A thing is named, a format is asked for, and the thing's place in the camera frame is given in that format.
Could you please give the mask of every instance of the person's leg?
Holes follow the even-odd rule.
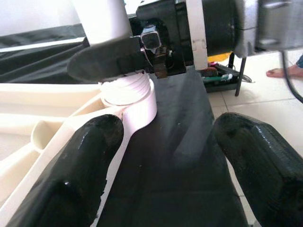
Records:
[[[293,66],[288,67],[288,74],[293,77],[302,77],[303,78],[303,55]],[[278,77],[281,78],[284,76],[283,69],[274,69],[266,72],[268,77]]]

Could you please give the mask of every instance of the black cable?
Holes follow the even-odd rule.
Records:
[[[293,87],[292,82],[289,79],[289,75],[287,72],[287,54],[285,51],[281,51],[281,58],[282,58],[282,64],[283,64],[283,71],[284,71],[284,76],[287,81],[287,85],[292,92],[292,94],[298,99],[301,103],[303,103],[303,97],[297,92],[297,90]]]

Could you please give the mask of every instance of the white pipe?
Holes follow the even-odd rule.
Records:
[[[123,0],[73,0],[90,45],[130,37]]]

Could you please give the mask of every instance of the human foot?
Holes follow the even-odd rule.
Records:
[[[297,65],[288,67],[288,74],[292,77],[301,77],[303,78],[303,69],[299,68]],[[284,77],[283,69],[273,69],[266,72],[268,77],[282,78]]]

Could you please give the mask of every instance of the white plastic part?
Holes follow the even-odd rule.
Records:
[[[123,122],[124,138],[108,168],[107,184],[96,214],[100,217],[130,137],[149,124],[157,112],[153,82],[147,74],[122,79],[116,84],[122,87],[119,95],[123,102],[117,95],[111,98],[99,84],[0,84],[0,123],[3,123],[0,140],[8,133],[12,137],[8,148],[21,144],[17,152],[9,149],[0,161],[0,206],[4,202],[0,208],[0,227],[7,225],[47,164],[79,127],[94,117],[114,114]],[[127,86],[132,87],[137,96],[122,98],[123,91],[129,92]],[[146,92],[138,92],[140,87]],[[124,105],[110,104],[105,98]]]
[[[130,37],[123,0],[72,0],[90,45]]]
[[[207,67],[204,13],[201,0],[186,0],[191,46],[196,70]]]

